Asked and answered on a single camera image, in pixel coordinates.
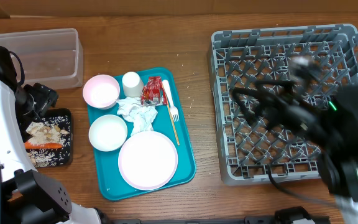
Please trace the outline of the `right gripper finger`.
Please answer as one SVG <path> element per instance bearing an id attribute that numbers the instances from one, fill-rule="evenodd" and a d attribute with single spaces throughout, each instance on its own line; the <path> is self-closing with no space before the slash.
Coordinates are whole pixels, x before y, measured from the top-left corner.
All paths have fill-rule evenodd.
<path id="1" fill-rule="evenodd" d="M 254 90 L 235 87 L 231 95 L 248 124 L 258 122 L 264 109 L 271 105 L 271 94 L 260 88 Z"/>
<path id="2" fill-rule="evenodd" d="M 293 93 L 295 82 L 290 80 L 257 80 L 254 82 L 254 85 L 258 91 L 266 93 L 269 91 L 264 87 L 265 85 L 281 86 L 284 93 Z"/>

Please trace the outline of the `orange carrot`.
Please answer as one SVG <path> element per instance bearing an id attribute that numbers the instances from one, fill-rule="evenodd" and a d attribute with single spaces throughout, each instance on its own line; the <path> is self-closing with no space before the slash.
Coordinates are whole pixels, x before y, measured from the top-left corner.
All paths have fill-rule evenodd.
<path id="1" fill-rule="evenodd" d="M 61 149 L 63 146 L 59 143 L 32 144 L 29 141 L 24 143 L 26 149 Z"/>

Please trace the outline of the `pink bowl with nuts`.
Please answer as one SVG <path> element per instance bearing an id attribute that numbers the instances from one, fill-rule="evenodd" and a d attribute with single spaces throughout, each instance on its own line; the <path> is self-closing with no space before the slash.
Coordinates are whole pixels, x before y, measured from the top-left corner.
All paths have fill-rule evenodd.
<path id="1" fill-rule="evenodd" d="M 110 75 L 96 75 L 90 78 L 83 87 L 83 98 L 93 108 L 107 110 L 119 99 L 120 86 Z"/>

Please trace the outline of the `white bowl with rice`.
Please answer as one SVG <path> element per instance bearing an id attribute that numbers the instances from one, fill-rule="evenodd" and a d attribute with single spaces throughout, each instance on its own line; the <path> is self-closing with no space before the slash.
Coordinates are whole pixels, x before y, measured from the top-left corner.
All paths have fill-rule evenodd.
<path id="1" fill-rule="evenodd" d="M 114 151 L 127 139 L 126 122 L 113 114 L 101 116 L 90 126 L 88 137 L 95 149 L 103 152 Z"/>

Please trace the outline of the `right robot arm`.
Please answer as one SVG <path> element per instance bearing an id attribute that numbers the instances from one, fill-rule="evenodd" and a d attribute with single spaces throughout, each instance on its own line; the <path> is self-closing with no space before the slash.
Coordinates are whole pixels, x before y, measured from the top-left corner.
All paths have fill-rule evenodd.
<path id="1" fill-rule="evenodd" d="M 319 174 L 334 195 L 358 203 L 358 86 L 346 85 L 336 92 L 325 110 L 303 99 L 311 85 L 295 92 L 294 81 L 257 80 L 253 89 L 231 92 L 248 124 L 259 117 L 267 120 L 266 130 L 276 126 L 289 130 L 294 138 L 318 145 Z"/>

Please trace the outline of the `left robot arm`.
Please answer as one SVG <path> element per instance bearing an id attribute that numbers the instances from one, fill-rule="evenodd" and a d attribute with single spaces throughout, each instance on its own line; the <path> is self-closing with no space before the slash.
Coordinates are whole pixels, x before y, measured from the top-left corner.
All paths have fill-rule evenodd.
<path id="1" fill-rule="evenodd" d="M 58 93 L 39 83 L 25 85 L 13 57 L 0 46 L 0 223 L 109 223 L 99 209 L 72 202 L 61 182 L 31 162 L 26 129 L 55 106 Z"/>

